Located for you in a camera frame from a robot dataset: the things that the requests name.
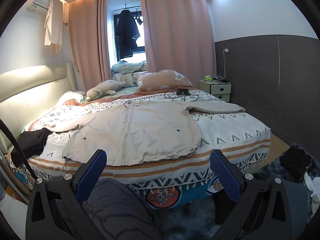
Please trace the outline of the patterned white bedspread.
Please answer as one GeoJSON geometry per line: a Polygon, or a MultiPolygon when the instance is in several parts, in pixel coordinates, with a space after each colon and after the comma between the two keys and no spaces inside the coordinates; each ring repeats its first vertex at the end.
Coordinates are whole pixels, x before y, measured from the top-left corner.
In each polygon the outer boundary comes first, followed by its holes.
{"type": "MultiPolygon", "coordinates": [[[[136,101],[178,101],[178,98],[172,93],[159,93],[101,99],[87,105],[76,105],[74,100],[69,100],[49,110],[29,128],[35,131],[45,125],[60,124],[68,118],[81,117],[125,102],[136,101]]],[[[271,144],[271,130],[248,113],[192,113],[191,116],[202,133],[194,154],[181,160],[164,160],[135,166],[107,165],[103,176],[115,178],[134,189],[147,190],[180,185],[192,187],[195,184],[206,184],[214,176],[209,168],[209,150],[220,149],[242,171],[262,163],[267,158],[271,144]]]]}

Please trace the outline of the black garment on bed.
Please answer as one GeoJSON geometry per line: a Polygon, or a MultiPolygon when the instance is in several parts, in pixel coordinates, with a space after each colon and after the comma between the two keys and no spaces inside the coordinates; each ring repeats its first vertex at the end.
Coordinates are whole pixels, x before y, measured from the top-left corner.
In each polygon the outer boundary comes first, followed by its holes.
{"type": "Polygon", "coordinates": [[[23,132],[20,135],[17,142],[27,160],[33,155],[40,155],[43,152],[47,138],[51,134],[52,131],[43,128],[41,130],[23,132]]]}

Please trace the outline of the black bag on floor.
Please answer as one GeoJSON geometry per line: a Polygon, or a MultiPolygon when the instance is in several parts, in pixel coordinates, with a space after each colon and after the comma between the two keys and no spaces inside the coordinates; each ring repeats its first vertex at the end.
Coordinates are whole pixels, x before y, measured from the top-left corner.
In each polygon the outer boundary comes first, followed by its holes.
{"type": "Polygon", "coordinates": [[[281,166],[289,172],[295,181],[302,181],[305,172],[312,166],[311,156],[297,143],[292,143],[279,160],[281,166]]]}

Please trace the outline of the white cloth on floor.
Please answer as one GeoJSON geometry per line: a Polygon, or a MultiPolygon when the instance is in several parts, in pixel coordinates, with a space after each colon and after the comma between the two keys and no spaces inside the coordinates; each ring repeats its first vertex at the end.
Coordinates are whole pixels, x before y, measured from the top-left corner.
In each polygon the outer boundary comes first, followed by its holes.
{"type": "Polygon", "coordinates": [[[313,217],[319,208],[319,198],[320,198],[320,178],[315,177],[311,179],[307,172],[304,173],[304,181],[309,191],[311,191],[311,210],[313,217]]]}

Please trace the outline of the cream bedside table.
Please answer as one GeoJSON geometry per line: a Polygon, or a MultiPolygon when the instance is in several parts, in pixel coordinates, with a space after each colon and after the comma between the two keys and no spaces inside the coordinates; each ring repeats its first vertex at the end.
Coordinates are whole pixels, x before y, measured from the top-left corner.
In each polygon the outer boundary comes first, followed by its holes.
{"type": "Polygon", "coordinates": [[[230,82],[219,81],[199,81],[199,89],[221,99],[225,102],[229,102],[231,95],[232,85],[230,82]]]}

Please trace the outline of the light green pillow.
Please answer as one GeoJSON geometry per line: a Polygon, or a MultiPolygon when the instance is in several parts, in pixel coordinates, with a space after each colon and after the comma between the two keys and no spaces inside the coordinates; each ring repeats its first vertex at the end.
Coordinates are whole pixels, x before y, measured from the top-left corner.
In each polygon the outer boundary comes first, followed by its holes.
{"type": "Polygon", "coordinates": [[[77,103],[82,103],[85,101],[85,93],[82,91],[79,92],[73,92],[73,91],[67,91],[65,94],[61,96],[61,98],[56,103],[57,106],[63,105],[66,101],[74,99],[77,103]]]}

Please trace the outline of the green item on nightstand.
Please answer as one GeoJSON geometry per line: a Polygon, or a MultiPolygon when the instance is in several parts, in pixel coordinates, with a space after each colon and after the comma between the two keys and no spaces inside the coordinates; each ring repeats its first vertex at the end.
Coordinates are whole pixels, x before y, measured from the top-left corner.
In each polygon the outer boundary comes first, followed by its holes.
{"type": "Polygon", "coordinates": [[[213,78],[209,75],[204,77],[204,81],[206,81],[206,82],[210,82],[212,80],[213,80],[213,78]]]}

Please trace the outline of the beige plush toy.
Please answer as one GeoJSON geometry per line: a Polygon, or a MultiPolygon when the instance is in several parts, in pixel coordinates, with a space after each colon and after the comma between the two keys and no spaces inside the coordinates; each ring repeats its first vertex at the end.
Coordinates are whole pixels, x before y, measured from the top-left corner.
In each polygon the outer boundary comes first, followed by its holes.
{"type": "Polygon", "coordinates": [[[86,93],[86,101],[98,100],[107,95],[116,95],[117,91],[125,87],[127,83],[125,81],[106,80],[95,87],[91,88],[86,93]]]}

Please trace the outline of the cream padded headboard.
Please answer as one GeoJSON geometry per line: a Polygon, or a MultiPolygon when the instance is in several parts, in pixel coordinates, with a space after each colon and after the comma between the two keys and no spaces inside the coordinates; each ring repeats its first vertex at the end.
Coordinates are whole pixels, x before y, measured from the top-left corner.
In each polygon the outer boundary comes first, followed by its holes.
{"type": "Polygon", "coordinates": [[[70,62],[5,72],[1,74],[1,120],[18,136],[68,91],[76,91],[70,62]]]}

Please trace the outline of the orange cartoon pillow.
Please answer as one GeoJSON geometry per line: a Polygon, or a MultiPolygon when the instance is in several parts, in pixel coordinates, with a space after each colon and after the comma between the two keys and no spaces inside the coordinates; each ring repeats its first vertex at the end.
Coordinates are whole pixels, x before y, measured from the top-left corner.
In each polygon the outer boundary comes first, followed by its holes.
{"type": "Polygon", "coordinates": [[[137,77],[141,92],[156,91],[174,87],[193,87],[193,84],[175,70],[161,70],[156,73],[142,73],[137,77]]]}

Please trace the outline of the crumpled light duvet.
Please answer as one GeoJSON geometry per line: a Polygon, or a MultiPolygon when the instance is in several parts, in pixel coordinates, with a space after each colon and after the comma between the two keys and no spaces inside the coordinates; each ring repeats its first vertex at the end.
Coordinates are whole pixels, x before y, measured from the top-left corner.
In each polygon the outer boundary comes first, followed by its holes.
{"type": "Polygon", "coordinates": [[[147,70],[147,62],[142,61],[138,63],[129,63],[127,61],[118,61],[111,67],[113,74],[129,74],[135,72],[142,72],[147,70]]]}

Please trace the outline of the right pink curtain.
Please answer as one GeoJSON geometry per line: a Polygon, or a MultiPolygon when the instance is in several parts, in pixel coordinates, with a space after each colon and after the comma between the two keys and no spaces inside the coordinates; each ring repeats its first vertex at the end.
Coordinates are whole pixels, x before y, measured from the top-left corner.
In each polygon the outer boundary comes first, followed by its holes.
{"type": "Polygon", "coordinates": [[[216,71],[207,0],[140,0],[149,72],[172,69],[194,87],[216,71]]]}

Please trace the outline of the left pink curtain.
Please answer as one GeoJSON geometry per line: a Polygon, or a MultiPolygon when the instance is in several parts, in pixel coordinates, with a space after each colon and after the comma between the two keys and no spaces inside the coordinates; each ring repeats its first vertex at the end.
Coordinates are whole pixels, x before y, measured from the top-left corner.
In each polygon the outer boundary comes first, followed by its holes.
{"type": "Polygon", "coordinates": [[[69,31],[75,66],[85,90],[111,78],[107,45],[107,0],[69,5],[69,31]]]}

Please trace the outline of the white hanging shirt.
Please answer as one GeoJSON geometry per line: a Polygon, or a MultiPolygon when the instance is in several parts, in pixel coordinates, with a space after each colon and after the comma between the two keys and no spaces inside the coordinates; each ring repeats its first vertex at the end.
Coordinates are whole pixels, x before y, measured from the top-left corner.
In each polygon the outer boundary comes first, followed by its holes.
{"type": "Polygon", "coordinates": [[[60,0],[49,0],[44,28],[44,45],[53,45],[55,53],[59,53],[63,47],[63,3],[60,0]]]}

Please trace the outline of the wall air conditioner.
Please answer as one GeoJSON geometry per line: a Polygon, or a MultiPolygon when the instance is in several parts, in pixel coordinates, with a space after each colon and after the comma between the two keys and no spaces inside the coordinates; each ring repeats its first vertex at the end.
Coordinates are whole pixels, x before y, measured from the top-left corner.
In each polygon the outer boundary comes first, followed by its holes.
{"type": "Polygon", "coordinates": [[[27,2],[27,8],[39,14],[46,14],[49,9],[50,0],[31,0],[27,2]]]}

